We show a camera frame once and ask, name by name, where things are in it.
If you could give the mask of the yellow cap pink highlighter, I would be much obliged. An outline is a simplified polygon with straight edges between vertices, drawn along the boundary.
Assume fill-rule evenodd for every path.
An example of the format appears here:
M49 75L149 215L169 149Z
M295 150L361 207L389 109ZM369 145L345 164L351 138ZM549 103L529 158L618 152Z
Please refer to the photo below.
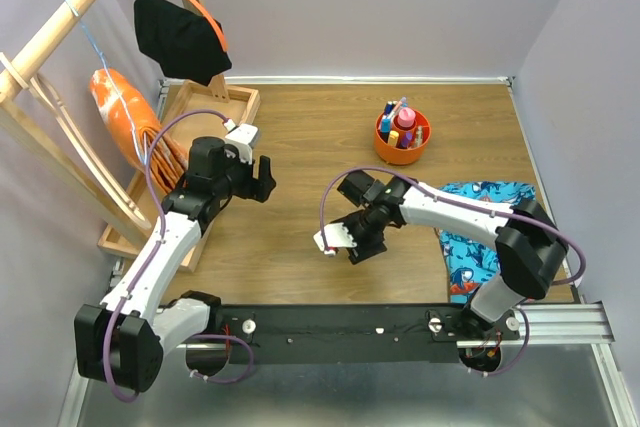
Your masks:
M391 147L396 147L399 140L399 133L397 131L391 131L388 135L387 144Z

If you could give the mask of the purple cap black highlighter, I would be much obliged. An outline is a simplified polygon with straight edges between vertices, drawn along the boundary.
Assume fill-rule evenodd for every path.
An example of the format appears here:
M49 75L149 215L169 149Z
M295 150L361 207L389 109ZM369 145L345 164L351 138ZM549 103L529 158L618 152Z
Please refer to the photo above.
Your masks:
M401 139L400 142L400 147L402 149L407 149L410 147L411 142L412 142L412 138L413 138L413 133L412 132L407 132L403 138Z

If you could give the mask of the orange round organizer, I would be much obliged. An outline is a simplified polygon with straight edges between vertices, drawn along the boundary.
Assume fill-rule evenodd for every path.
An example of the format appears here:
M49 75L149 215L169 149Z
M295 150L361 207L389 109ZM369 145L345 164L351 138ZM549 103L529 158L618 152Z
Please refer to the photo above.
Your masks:
M386 163L396 166L418 161L429 143L432 129L427 117L413 109L413 124L403 128L395 120L386 121L381 114L375 123L373 146Z

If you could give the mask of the blue cap black highlighter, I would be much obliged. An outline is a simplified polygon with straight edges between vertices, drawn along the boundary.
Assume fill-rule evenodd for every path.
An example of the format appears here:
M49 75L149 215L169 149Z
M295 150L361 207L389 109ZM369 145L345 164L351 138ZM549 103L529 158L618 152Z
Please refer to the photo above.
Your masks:
M380 122L379 132L381 135L388 134L391 130L392 122L389 118L383 117Z

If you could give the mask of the pink cap glue stick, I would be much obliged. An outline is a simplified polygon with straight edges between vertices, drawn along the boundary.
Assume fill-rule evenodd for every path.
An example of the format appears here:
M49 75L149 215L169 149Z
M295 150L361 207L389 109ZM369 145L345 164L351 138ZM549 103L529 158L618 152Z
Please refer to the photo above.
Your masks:
M409 107L401 108L396 117L395 124L402 131L411 131L416 126L416 112Z

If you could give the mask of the blue cap white marker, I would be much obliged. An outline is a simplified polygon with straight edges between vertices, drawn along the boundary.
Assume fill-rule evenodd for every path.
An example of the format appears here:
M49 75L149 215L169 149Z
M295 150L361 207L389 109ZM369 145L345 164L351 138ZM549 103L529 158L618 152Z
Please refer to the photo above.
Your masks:
M382 118L388 118L389 115L392 113L394 107L395 107L395 103L393 101L388 101L384 107Z

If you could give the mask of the pink cap white marker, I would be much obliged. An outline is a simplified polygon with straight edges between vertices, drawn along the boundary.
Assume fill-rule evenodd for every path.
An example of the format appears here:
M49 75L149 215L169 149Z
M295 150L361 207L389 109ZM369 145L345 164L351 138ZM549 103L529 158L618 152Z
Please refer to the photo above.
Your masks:
M401 99L399 99L393 109L391 110L390 114L389 114L389 118L393 119L401 109L405 108L407 106L407 98L406 97L402 97Z

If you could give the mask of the small beige eraser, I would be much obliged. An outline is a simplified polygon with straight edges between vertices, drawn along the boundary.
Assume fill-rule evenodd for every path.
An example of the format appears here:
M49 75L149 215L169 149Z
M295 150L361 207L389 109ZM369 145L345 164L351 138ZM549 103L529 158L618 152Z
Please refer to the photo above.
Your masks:
M414 148L419 148L422 143L423 143L423 127L422 126L418 126L415 130L415 136L414 136L414 143L413 143L413 147Z

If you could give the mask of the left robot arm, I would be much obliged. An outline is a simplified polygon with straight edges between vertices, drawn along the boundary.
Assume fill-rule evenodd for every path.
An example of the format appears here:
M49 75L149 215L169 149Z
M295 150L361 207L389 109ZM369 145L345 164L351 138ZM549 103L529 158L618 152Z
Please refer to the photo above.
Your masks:
M122 402L132 402L158 376L163 359L183 341L214 340L222 327L218 298L188 294L157 311L178 267L233 197L265 202L275 188L270 160L253 157L259 137L249 124L224 138L199 137L186 174L162 200L147 243L122 280L97 306L74 319L78 372L103 381Z

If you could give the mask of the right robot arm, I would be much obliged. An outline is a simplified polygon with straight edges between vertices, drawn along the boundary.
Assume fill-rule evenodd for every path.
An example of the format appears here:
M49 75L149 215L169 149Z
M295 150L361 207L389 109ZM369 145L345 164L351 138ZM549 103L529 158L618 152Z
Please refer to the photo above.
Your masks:
M522 301L545 298L569 250L534 200L473 200L399 174L383 183L363 170L349 172L338 190L357 209L323 223L314 240L325 254L344 248L357 264L385 251L386 228L405 225L457 234L496 253L498 273L472 290L457 323L469 338L485 337Z

